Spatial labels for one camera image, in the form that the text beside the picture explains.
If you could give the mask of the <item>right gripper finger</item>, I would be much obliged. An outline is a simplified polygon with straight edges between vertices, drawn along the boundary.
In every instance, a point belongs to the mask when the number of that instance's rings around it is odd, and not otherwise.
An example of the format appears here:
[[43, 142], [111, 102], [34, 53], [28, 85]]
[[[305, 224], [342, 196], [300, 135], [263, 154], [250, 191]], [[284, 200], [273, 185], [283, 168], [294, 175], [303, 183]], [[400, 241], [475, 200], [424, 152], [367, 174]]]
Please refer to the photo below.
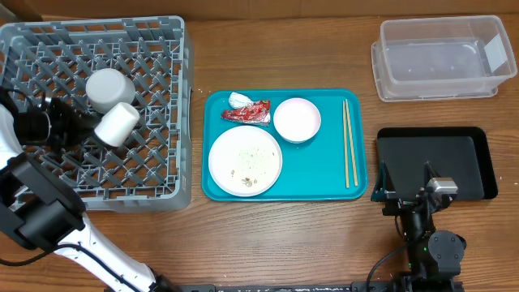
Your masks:
[[385, 161], [380, 162], [377, 180], [371, 194], [371, 201], [386, 202], [396, 198], [396, 190]]
[[429, 161], [424, 163], [424, 185], [427, 191], [435, 191], [438, 187], [438, 173], [434, 170]]

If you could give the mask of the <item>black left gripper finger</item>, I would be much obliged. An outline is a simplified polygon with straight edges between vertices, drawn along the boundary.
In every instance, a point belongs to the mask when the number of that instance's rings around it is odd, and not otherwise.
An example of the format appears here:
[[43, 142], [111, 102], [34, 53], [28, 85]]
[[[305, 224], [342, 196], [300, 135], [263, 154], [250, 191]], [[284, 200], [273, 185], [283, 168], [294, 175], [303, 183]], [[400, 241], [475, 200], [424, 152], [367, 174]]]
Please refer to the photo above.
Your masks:
[[93, 147], [99, 147], [100, 142], [94, 135], [92, 131], [90, 132], [80, 132], [79, 134], [76, 134], [75, 137], [72, 140], [73, 146], [86, 146], [90, 145]]
[[79, 114], [79, 120], [84, 126], [97, 126], [101, 122], [101, 116], [99, 114], [82, 112]]

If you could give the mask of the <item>white cup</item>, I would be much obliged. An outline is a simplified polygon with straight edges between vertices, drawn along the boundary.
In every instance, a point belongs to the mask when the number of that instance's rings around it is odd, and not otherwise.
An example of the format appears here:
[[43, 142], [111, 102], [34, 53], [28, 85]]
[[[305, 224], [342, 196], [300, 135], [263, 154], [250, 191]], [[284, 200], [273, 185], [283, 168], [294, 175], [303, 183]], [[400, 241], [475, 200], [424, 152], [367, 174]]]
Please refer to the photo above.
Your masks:
[[139, 111], [132, 105], [119, 102], [94, 128], [95, 136], [110, 147], [120, 147], [140, 120]]

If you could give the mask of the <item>grey bowl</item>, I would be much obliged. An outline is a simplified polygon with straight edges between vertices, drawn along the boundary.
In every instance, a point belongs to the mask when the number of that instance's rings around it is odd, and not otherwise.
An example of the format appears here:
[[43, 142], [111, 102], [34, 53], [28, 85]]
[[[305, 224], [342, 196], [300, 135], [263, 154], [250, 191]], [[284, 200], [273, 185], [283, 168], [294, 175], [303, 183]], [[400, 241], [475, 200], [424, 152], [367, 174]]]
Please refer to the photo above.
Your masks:
[[131, 104], [135, 99], [135, 85], [120, 71], [103, 68], [88, 78], [86, 95], [96, 112], [106, 114], [120, 102]]

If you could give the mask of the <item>pink bowl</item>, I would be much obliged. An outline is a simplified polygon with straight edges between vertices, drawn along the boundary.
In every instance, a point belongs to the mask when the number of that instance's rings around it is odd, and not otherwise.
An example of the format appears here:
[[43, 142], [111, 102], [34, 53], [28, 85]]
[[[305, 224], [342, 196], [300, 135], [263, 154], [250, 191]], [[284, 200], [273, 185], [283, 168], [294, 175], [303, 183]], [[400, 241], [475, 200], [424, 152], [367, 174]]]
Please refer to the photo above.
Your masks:
[[295, 97], [283, 101], [276, 107], [273, 124], [284, 140], [300, 144], [317, 134], [321, 125], [321, 115], [312, 102]]

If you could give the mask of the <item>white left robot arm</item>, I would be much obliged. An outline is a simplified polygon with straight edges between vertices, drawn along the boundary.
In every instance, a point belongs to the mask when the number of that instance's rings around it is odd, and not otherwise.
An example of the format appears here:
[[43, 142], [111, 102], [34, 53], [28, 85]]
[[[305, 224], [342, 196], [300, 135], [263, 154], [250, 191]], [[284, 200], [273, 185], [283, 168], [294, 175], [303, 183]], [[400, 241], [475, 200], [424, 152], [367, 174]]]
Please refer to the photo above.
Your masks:
[[92, 224], [75, 190], [23, 150], [25, 145], [59, 150], [81, 144], [101, 120], [59, 98], [19, 111], [11, 88], [1, 89], [1, 231], [28, 250], [66, 257], [103, 281], [110, 291], [172, 291], [174, 285], [133, 260]]

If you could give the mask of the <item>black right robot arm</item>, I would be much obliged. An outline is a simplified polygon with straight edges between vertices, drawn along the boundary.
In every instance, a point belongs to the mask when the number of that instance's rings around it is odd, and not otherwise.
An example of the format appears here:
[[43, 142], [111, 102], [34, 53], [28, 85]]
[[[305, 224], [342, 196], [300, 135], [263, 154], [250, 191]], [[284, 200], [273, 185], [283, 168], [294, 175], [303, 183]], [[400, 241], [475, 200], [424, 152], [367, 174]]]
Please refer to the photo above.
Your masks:
[[[454, 280], [461, 272], [466, 241], [458, 234], [436, 229], [432, 216], [457, 196], [452, 178], [441, 176], [424, 153], [431, 143], [409, 154], [403, 145], [378, 138], [380, 167], [371, 200], [384, 203], [382, 213], [394, 217], [405, 242], [409, 269], [390, 281], [364, 281], [341, 286], [294, 286], [295, 291], [461, 291]], [[110, 291], [214, 291], [214, 285], [177, 286], [147, 265], [134, 261], [99, 233], [90, 221], [72, 243], [70, 257], [107, 284]]]

